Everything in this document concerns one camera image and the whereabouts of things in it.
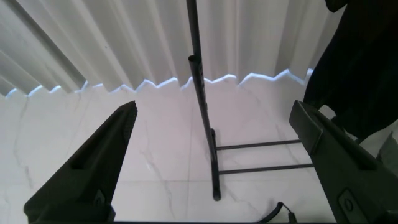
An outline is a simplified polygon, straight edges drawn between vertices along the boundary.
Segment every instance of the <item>horizontal metal bar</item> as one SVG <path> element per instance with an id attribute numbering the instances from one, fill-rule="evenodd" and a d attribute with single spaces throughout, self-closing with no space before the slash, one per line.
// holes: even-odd
<path id="1" fill-rule="evenodd" d="M 297 168 L 308 168 L 308 167 L 313 167 L 313 164 L 297 164 L 297 165 L 288 165 L 288 166 L 261 167 L 261 168 L 239 169 L 239 170 L 221 170 L 218 173 L 219 175 L 241 174 L 247 172 L 262 172 L 262 171 L 297 169 Z"/>
<path id="2" fill-rule="evenodd" d="M 281 145 L 281 144 L 294 144 L 294 143 L 301 143 L 301 141 L 298 139 L 298 140 L 288 140 L 288 141 L 243 144 L 243 145 L 236 145 L 236 146 L 218 146 L 218 147 L 216 147 L 216 150 L 243 149 L 243 148 L 247 148 L 247 147 L 260 147 L 260 146 L 277 146 L 277 145 Z"/>

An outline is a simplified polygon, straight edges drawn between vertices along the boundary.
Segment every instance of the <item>white curtain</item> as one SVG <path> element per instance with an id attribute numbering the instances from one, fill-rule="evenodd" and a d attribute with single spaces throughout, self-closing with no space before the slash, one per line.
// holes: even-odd
<path id="1" fill-rule="evenodd" d="M 303 79 L 343 10 L 321 0 L 198 0 L 205 76 L 289 69 Z M 0 0 L 0 93 L 38 86 L 111 91 L 178 78 L 192 54 L 185 0 Z"/>

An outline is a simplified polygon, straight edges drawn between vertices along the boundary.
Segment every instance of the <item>metal rack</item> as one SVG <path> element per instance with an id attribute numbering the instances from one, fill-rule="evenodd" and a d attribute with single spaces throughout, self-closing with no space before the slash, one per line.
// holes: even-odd
<path id="1" fill-rule="evenodd" d="M 216 201 L 221 199 L 220 190 L 220 175 L 226 174 L 240 174 L 247 172 L 260 172 L 260 171 L 271 171 L 271 170 L 284 170 L 284 169 L 297 169 L 313 167 L 313 164 L 296 164 L 288 166 L 274 166 L 274 167 L 260 167 L 252 169 L 236 169 L 236 170 L 218 170 L 218 158 L 217 151 L 229 150 L 229 149 L 243 149 L 249 147 L 260 147 L 260 146 L 277 146 L 282 144 L 296 144 L 301 143 L 300 140 L 289 140 L 289 141 L 276 141 L 276 142 L 264 142 L 255 144 L 243 144 L 236 146 L 217 146 L 216 145 L 216 133 L 210 126 L 210 120 L 207 110 L 206 93 L 205 93 L 205 80 L 203 78 L 203 67 L 201 61 L 201 50 L 200 50 L 200 36 L 199 36 L 199 24 L 198 24 L 198 11 L 196 0 L 187 0 L 188 17 L 191 30 L 191 39 L 193 46 L 193 55 L 189 56 L 188 61 L 190 64 L 192 79 L 195 86 L 195 91 L 198 98 L 201 118 L 205 127 L 207 143 L 210 150 L 211 157 L 211 180 L 213 183 L 213 198 Z"/>

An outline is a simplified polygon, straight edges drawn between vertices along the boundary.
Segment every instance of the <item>curtain fold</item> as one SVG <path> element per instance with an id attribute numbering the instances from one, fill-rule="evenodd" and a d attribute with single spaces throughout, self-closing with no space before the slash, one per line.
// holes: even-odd
<path id="1" fill-rule="evenodd" d="M 199 0 L 203 69 L 214 80 L 289 69 L 305 78 L 343 10 L 319 0 Z M 0 93 L 38 86 L 109 91 L 190 78 L 185 0 L 0 0 Z"/>

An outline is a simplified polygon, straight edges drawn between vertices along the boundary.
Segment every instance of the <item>vertical pole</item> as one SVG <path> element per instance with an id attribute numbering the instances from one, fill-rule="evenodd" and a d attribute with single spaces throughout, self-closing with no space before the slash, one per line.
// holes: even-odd
<path id="1" fill-rule="evenodd" d="M 221 199 L 220 192 L 220 178 L 218 173 L 218 160 L 215 144 L 215 132 L 210 127 L 210 120 L 207 111 L 206 93 L 205 93 L 205 79 L 203 78 L 203 68 L 201 64 L 201 50 L 200 50 L 200 36 L 199 36 L 199 23 L 198 11 L 196 0 L 187 0 L 187 9 L 189 17 L 189 25 L 191 30 L 191 39 L 193 47 L 193 55 L 189 56 L 189 64 L 192 72 L 193 84 L 198 98 L 201 118 L 207 143 L 210 150 L 211 158 L 211 180 L 213 183 L 213 198 L 216 201 Z"/>

